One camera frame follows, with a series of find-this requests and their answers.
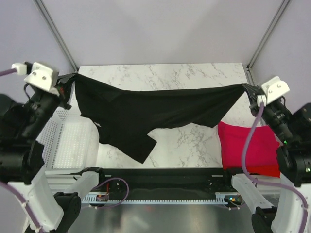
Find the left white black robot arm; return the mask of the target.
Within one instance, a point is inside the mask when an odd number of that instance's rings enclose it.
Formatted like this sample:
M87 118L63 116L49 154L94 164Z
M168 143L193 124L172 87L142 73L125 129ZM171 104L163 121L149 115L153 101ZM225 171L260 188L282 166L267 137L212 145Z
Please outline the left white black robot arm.
M82 199L105 189L100 169L71 172L79 178L65 191L53 193L44 166L44 145L37 138L58 107L71 109L69 96L77 74L57 78L56 94L34 87L25 104L0 97L0 184L19 201L30 221L29 233L66 233L77 219Z

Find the black t shirt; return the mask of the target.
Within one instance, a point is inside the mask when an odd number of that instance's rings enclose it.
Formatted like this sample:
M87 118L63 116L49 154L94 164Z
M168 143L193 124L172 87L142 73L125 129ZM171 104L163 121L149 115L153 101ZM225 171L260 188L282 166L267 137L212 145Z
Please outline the black t shirt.
M144 163L156 141L154 129L194 123L215 127L244 93L241 84L179 90L130 91L77 75L75 95L82 117L97 127L99 142Z

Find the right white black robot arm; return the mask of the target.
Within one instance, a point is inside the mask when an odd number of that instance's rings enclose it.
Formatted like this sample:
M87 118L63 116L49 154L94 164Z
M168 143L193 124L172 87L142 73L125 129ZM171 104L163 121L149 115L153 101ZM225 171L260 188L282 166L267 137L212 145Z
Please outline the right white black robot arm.
M252 213L256 233L309 233L311 227L311 104L295 113L285 105L285 82L268 88L245 84L255 121L242 150L242 174L223 178L223 187L237 190ZM280 171L277 183L257 180L246 168L246 154L260 119L273 130L282 146L276 150Z

